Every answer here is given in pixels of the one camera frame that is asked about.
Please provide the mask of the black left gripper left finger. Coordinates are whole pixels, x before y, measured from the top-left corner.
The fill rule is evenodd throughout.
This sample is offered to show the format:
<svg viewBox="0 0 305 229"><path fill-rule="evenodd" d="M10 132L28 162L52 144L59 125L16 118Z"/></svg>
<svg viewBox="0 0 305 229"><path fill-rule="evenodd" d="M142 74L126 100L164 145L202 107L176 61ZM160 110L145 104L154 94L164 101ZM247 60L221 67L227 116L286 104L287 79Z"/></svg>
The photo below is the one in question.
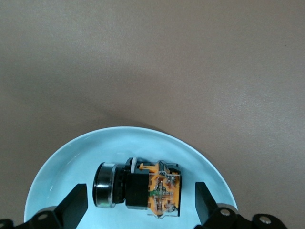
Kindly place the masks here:
<svg viewBox="0 0 305 229"><path fill-rule="evenodd" d="M87 209L87 185L77 184L55 209L41 211L17 226L11 219L2 219L0 227L2 229L75 229Z"/></svg>

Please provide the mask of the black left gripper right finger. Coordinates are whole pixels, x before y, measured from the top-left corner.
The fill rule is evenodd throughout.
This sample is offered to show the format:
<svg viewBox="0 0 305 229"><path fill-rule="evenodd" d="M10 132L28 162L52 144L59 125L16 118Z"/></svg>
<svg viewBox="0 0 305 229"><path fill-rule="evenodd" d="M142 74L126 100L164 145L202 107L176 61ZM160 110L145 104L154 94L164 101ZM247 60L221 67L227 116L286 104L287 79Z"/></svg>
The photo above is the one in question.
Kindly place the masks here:
<svg viewBox="0 0 305 229"><path fill-rule="evenodd" d="M200 220L196 229L285 229L277 217L256 214L251 220L240 215L231 205L217 204L204 182L195 183L195 208Z"/></svg>

